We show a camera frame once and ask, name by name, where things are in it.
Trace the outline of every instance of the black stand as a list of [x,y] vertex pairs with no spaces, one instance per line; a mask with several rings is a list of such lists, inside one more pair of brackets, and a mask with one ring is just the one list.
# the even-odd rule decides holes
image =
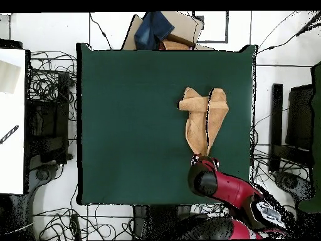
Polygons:
[[268,170],[271,173],[280,169],[281,158],[312,169],[314,161],[311,148],[303,150],[311,147],[312,143],[310,133],[312,131],[312,116],[309,114],[309,112],[311,112],[309,103],[312,97],[312,88],[311,90],[309,90],[309,88],[311,88],[311,85],[292,88],[291,90],[286,139],[288,145],[282,145],[283,85],[273,84],[272,86],[270,149],[268,160]]

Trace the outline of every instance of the red casing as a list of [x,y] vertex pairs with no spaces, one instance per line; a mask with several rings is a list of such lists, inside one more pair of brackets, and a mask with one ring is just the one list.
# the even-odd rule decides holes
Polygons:
[[213,195],[213,198],[228,202],[237,209],[240,209],[244,201],[249,196],[257,194],[263,197],[263,195],[258,190],[253,188],[246,181],[217,171],[213,162],[203,160],[200,161],[200,163],[205,165],[208,168],[208,170],[215,172],[218,188],[215,194]]
[[262,239],[258,233],[254,233],[244,223],[233,220],[233,233],[229,239]]

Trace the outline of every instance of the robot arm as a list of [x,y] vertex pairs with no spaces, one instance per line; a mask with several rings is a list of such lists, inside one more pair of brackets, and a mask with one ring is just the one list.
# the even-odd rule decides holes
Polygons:
[[233,212],[233,218],[252,230],[285,228],[281,215],[266,202],[266,199],[272,198],[267,191],[263,195],[248,182],[219,172],[215,159],[193,156],[188,183],[194,194],[222,201]]

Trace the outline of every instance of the white floor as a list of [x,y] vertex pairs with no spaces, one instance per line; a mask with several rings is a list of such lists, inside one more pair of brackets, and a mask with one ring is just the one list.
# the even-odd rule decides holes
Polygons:
[[[238,51],[248,44],[261,45],[263,40],[293,11],[230,11],[229,12],[229,43],[206,45],[217,50]],[[132,16],[135,13],[92,13],[106,33],[113,49],[120,49],[127,33]],[[293,13],[265,40],[260,50],[271,45],[279,45],[294,35],[312,17],[308,11]],[[76,56],[75,44],[78,42],[90,43],[95,50],[108,49],[108,43],[102,36],[96,24],[90,22],[88,13],[42,13],[42,14],[13,14],[9,23],[8,16],[0,16],[0,38],[21,41],[25,49],[31,51],[63,51]],[[217,20],[205,20],[205,27],[217,26]],[[270,114],[271,86],[274,83],[283,84],[283,108],[288,107],[288,93],[292,87],[311,83],[310,67],[321,60],[321,37],[320,29],[302,34],[292,39],[289,43],[274,50],[267,50],[257,56],[256,68],[256,110],[255,121]],[[57,62],[56,65],[65,67],[70,65],[65,62]],[[287,112],[283,113],[283,142],[286,133]],[[268,144],[269,118],[260,122],[256,130],[259,134],[258,143]],[[74,122],[70,123],[70,138],[75,136]],[[267,146],[257,149],[267,152]],[[76,144],[73,142],[69,147],[69,153],[74,159],[65,166],[62,176],[50,184],[41,187],[34,199],[34,214],[69,207],[70,199],[74,194],[77,184],[76,168]],[[287,193],[279,190],[273,182],[266,182],[268,189],[281,204],[293,206],[293,200]],[[73,208],[83,216],[87,215],[85,206],[78,206],[75,199],[72,201]],[[88,207],[88,216],[95,223],[96,205]],[[127,223],[132,216],[131,206],[102,205],[97,210],[98,223],[113,225],[117,233],[122,230],[122,223]],[[51,217],[38,216],[34,218],[34,229],[38,235]],[[86,227],[86,222],[80,219],[81,227]],[[109,234],[107,227],[101,228],[103,235]],[[44,234],[44,238],[54,236],[53,231]],[[118,239],[130,239],[131,236],[123,233]],[[97,233],[92,233],[89,240],[101,239]]]

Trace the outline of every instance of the white paper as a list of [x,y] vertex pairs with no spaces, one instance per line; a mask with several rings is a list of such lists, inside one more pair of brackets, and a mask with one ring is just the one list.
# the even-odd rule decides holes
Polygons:
[[14,93],[0,93],[0,139],[19,126],[0,144],[0,193],[23,194],[25,51],[0,49],[0,60],[21,68]]

